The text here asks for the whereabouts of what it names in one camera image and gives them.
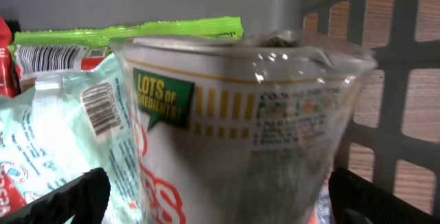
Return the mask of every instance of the red package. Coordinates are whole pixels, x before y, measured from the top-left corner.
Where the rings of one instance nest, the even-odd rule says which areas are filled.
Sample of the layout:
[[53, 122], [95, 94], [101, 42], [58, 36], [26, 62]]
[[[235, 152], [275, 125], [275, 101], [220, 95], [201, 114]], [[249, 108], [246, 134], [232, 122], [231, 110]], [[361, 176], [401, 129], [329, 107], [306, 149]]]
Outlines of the red package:
[[0, 217], [26, 205], [25, 200], [0, 167]]
[[8, 45], [12, 43], [12, 33], [0, 16], [0, 94], [14, 97], [19, 92], [12, 73], [13, 65]]

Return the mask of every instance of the brown wooden surface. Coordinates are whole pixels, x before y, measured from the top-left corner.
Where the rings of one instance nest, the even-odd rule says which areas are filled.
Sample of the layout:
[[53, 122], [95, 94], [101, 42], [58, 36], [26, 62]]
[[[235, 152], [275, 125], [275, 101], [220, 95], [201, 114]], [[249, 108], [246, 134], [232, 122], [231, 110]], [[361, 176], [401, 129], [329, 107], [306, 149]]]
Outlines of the brown wooden surface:
[[[332, 7], [330, 37], [346, 39], [349, 8], [348, 1]], [[367, 0], [363, 46], [373, 48], [388, 43], [392, 10], [393, 0]], [[318, 15], [310, 14], [305, 17], [304, 25], [306, 30], [316, 31]], [[415, 39], [440, 39], [440, 0], [421, 0]], [[377, 127], [385, 77], [383, 71], [377, 70], [370, 78], [355, 109], [355, 122]], [[440, 143], [439, 127], [440, 69], [414, 70], [410, 75], [402, 132], [411, 137]], [[358, 144], [351, 146], [350, 170], [371, 181], [373, 163], [374, 153], [371, 149]], [[428, 169], [407, 161], [398, 161], [394, 193], [413, 206], [432, 213], [436, 180], [435, 175]]]

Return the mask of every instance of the green label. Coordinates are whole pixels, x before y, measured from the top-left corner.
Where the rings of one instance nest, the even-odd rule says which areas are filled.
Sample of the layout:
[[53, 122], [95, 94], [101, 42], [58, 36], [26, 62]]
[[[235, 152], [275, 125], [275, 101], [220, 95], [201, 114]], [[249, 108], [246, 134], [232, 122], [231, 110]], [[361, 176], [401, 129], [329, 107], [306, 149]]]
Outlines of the green label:
[[194, 83], [147, 71], [133, 69], [135, 101], [150, 115], [148, 129], [159, 121], [185, 128], [188, 121]]

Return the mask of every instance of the barcode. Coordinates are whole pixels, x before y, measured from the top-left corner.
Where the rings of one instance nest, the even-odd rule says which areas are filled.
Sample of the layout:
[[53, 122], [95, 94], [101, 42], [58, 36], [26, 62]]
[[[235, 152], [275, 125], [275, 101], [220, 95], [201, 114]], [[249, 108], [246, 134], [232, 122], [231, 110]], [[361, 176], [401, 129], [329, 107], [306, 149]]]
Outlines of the barcode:
[[87, 89], [82, 93], [82, 98], [96, 135], [121, 124], [118, 110], [114, 104], [113, 91], [108, 82]]
[[41, 71], [73, 69], [75, 58], [81, 51], [77, 45], [20, 45], [17, 60], [23, 74]]
[[105, 48], [91, 49], [88, 58], [102, 58], [105, 57]]

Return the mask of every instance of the gold line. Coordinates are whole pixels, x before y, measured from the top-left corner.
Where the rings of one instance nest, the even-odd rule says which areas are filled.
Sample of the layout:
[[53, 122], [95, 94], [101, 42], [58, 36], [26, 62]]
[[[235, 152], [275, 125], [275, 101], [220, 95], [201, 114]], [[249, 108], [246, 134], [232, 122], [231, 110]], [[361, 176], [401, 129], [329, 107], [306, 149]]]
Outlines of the gold line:
[[231, 128], [231, 131], [229, 133], [229, 138], [231, 139], [235, 139], [237, 137], [237, 129], [236, 128]]
[[208, 91], [208, 117], [214, 117], [215, 106], [215, 89], [211, 88]]
[[198, 134], [198, 135], [201, 134], [201, 126], [200, 126], [200, 124], [195, 124], [194, 132], [195, 132], [196, 134]]
[[252, 114], [254, 112], [254, 101], [255, 101], [255, 94], [249, 93], [247, 95], [247, 103], [246, 103], [246, 110], [245, 110], [245, 119], [251, 120]]
[[[308, 79], [296, 79], [296, 80], [280, 80], [280, 81], [269, 81], [269, 80], [263, 80], [261, 82], [258, 82], [257, 80], [242, 80], [242, 79], [235, 79], [235, 78], [226, 78], [221, 76], [213, 76], [209, 74], [202, 74], [202, 73], [196, 73], [196, 72], [190, 72], [190, 71], [184, 71], [179, 69], [172, 69], [169, 67], [163, 67], [160, 65], [154, 65], [151, 63], [146, 63], [138, 60], [133, 60], [130, 58], [125, 59], [127, 62], [135, 63], [137, 65], [143, 65], [146, 67], [167, 71], [171, 73], [181, 74], [185, 76], [194, 76], [199, 78], [205, 78], [205, 79], [211, 79], [211, 80], [218, 80], [223, 82], [232, 82], [232, 83], [241, 83], [241, 84], [249, 84], [249, 85], [286, 85], [286, 84], [300, 84], [300, 83], [312, 83], [317, 82], [315, 78], [308, 78]], [[343, 81], [345, 78], [323, 78], [324, 81]]]
[[202, 107], [204, 102], [204, 89], [203, 87], [196, 87], [196, 102], [195, 102], [195, 113], [198, 115], [202, 114]]
[[219, 128], [219, 137], [220, 138], [225, 137], [225, 128], [223, 128], [223, 127]]
[[206, 127], [206, 135], [208, 136], [208, 137], [212, 137], [212, 134], [214, 133], [214, 129], [212, 128], [212, 126], [211, 125], [208, 125], [207, 127]]
[[221, 104], [220, 104], [220, 118], [225, 119], [228, 115], [228, 92], [222, 91], [221, 92]]
[[243, 131], [241, 132], [241, 138], [247, 139], [248, 137], [249, 137], [249, 129], [244, 128]]
[[234, 106], [232, 107], [232, 119], [238, 120], [240, 117], [241, 93], [234, 94]]

